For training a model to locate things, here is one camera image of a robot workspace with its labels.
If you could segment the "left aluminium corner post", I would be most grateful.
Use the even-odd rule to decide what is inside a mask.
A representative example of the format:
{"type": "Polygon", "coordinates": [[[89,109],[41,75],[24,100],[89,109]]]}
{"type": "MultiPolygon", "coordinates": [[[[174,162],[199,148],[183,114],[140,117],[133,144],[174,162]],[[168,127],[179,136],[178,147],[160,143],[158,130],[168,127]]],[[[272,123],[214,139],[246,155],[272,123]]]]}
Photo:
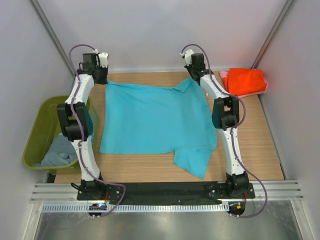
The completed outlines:
{"type": "Polygon", "coordinates": [[[38,17],[39,21],[41,22],[44,30],[46,31],[48,37],[50,38],[53,46],[57,50],[59,56],[61,57],[65,66],[67,67],[68,71],[71,73],[72,76],[74,76],[75,75],[74,70],[73,70],[71,62],[68,58],[68,55],[66,54],[66,51],[64,50],[62,44],[60,43],[53,27],[50,24],[50,21],[48,20],[39,1],[38,0],[29,0],[29,3],[32,6],[32,8],[34,9],[36,16],[38,17]]]}

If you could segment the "teal t shirt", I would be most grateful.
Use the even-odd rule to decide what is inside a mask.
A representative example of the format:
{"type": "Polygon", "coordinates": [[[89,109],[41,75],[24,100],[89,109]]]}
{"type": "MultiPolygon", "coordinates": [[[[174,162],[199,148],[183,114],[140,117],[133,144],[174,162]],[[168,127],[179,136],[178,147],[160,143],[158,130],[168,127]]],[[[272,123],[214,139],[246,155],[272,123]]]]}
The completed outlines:
{"type": "Polygon", "coordinates": [[[187,78],[174,87],[109,82],[102,154],[173,153],[173,163],[204,178],[217,131],[205,92],[187,78]]]}

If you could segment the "grey blue t shirt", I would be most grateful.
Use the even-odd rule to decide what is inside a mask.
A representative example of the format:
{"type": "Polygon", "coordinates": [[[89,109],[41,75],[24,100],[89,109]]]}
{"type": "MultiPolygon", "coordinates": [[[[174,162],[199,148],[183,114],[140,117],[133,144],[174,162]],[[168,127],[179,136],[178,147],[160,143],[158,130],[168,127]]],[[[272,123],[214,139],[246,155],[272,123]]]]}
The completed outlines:
{"type": "Polygon", "coordinates": [[[56,167],[71,164],[77,158],[77,153],[72,143],[62,133],[52,141],[47,153],[36,167],[56,167]]]}

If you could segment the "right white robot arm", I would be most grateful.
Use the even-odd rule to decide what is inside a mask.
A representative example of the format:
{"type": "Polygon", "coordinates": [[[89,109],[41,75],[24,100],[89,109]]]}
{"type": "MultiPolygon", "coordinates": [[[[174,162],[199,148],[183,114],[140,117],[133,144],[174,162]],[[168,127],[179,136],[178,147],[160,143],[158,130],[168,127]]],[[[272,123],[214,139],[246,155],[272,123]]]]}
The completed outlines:
{"type": "Polygon", "coordinates": [[[202,87],[213,100],[212,123],[218,130],[226,156],[225,192],[231,198],[241,198],[249,188],[248,173],[243,166],[239,142],[239,99],[228,93],[206,67],[205,56],[188,49],[180,54],[191,78],[202,87]]]}

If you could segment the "olive green plastic bin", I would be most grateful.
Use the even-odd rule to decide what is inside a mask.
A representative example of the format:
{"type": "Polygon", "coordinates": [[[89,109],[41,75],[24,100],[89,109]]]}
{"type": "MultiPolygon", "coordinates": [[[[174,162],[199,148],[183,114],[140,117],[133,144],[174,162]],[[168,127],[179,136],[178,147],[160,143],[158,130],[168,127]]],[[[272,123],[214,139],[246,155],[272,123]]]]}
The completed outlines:
{"type": "Polygon", "coordinates": [[[51,174],[73,174],[81,171],[77,159],[60,166],[36,166],[44,159],[54,138],[61,133],[57,105],[63,104],[68,97],[68,95],[52,96],[39,107],[22,155],[22,161],[27,168],[51,174]]]}

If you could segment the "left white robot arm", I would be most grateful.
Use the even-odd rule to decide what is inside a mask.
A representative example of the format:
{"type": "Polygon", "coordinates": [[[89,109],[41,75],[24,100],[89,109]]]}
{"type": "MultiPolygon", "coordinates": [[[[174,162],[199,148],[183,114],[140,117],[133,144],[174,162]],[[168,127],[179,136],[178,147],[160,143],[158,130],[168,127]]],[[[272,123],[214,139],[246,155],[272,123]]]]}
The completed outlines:
{"type": "Polygon", "coordinates": [[[106,195],[106,185],[94,156],[94,124],[87,101],[96,84],[108,83],[108,58],[108,53],[98,50],[83,54],[72,91],[56,108],[62,134],[76,151],[81,169],[80,184],[71,184],[78,191],[78,200],[101,200],[106,195]]]}

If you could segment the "aluminium frame rail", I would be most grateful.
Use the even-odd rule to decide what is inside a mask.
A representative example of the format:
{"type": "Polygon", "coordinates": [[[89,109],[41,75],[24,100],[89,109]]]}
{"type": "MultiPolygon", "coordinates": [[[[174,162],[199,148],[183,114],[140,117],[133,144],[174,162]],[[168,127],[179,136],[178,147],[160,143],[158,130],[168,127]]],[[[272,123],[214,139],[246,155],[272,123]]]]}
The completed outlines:
{"type": "Polygon", "coordinates": [[[103,202],[123,205],[206,205],[226,201],[303,200],[295,180],[251,181],[247,190],[229,193],[224,182],[132,182],[120,186],[107,185],[102,193],[84,194],[69,183],[37,183],[31,203],[103,202]]]}

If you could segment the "aluminium corner post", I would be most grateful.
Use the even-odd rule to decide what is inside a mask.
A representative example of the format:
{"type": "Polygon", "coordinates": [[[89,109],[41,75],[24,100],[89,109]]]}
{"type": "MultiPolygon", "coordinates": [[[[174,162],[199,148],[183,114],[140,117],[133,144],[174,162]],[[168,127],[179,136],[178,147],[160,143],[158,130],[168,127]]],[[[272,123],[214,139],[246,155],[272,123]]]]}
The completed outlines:
{"type": "Polygon", "coordinates": [[[29,0],[29,3],[32,6],[32,8],[34,9],[36,16],[38,17],[39,21],[41,22],[44,30],[46,31],[48,37],[50,38],[53,46],[57,50],[59,56],[61,57],[65,66],[67,67],[68,71],[71,73],[72,76],[74,76],[75,75],[74,70],[73,70],[71,62],[68,58],[68,55],[66,54],[66,51],[64,50],[62,44],[60,43],[53,27],[50,24],[50,21],[48,20],[39,1],[38,0],[29,0]]]}
{"type": "Polygon", "coordinates": [[[263,57],[267,53],[267,50],[271,46],[273,40],[275,39],[277,33],[280,31],[282,25],[284,24],[286,18],[290,14],[292,8],[294,7],[296,0],[286,0],[283,7],[281,8],[278,16],[276,17],[270,31],[267,34],[266,39],[264,40],[256,58],[254,59],[251,69],[257,69],[260,65],[263,57]]]}

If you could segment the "right aluminium corner post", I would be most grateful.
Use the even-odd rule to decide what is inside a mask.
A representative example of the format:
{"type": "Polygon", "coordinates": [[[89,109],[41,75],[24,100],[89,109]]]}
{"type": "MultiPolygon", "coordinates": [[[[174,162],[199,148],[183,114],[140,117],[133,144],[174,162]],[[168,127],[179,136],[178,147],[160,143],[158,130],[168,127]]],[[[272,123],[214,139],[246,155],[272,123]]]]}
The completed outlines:
{"type": "Polygon", "coordinates": [[[296,0],[286,0],[283,7],[281,8],[278,16],[276,17],[270,31],[267,34],[266,39],[264,40],[256,58],[254,59],[251,69],[257,69],[260,65],[263,57],[267,53],[267,50],[271,46],[273,40],[275,39],[277,33],[280,31],[282,25],[284,24],[286,18],[290,14],[292,8],[294,7],[296,0]]]}

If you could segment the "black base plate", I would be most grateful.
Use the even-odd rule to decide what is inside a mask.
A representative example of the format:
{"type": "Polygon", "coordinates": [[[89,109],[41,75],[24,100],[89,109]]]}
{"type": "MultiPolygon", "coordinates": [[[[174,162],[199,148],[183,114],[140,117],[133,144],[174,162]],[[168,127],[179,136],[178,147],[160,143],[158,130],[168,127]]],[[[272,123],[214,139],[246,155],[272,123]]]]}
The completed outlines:
{"type": "Polygon", "coordinates": [[[115,205],[135,206],[197,206],[218,205],[222,200],[254,199],[253,185],[250,183],[243,197],[230,197],[225,182],[131,182],[125,183],[126,190],[120,186],[107,185],[101,192],[77,194],[78,201],[104,201],[115,205]]]}

